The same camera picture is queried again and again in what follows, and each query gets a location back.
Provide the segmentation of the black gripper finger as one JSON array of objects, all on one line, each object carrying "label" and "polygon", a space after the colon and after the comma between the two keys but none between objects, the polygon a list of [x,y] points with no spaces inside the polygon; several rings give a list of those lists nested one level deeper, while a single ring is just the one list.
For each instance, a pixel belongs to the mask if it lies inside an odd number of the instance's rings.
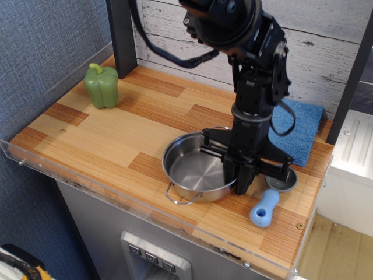
[{"label": "black gripper finger", "polygon": [[225,185],[232,184],[237,179],[237,163],[231,156],[223,158],[223,177]]},{"label": "black gripper finger", "polygon": [[237,173],[236,194],[245,195],[255,176],[256,166],[254,164],[239,165]]}]

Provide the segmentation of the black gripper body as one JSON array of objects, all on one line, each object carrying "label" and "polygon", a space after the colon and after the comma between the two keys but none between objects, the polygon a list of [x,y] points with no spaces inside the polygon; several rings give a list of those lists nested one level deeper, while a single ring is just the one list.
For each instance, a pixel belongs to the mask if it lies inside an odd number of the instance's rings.
[{"label": "black gripper body", "polygon": [[256,166],[256,175],[262,173],[285,181],[293,158],[269,140],[272,114],[266,112],[252,116],[234,113],[232,129],[203,129],[203,150],[220,155],[222,161],[225,156],[231,156],[238,166],[253,164]]}]

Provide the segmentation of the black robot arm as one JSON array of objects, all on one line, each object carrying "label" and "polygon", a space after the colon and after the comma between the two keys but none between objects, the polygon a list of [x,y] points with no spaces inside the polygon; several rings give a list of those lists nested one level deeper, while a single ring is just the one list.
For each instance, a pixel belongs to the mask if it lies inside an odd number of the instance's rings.
[{"label": "black robot arm", "polygon": [[293,158],[269,140],[273,109],[283,104],[290,80],[283,29],[261,1],[181,1],[188,33],[223,52],[232,67],[233,126],[202,131],[203,148],[221,154],[226,182],[244,195],[258,174],[285,181]]}]

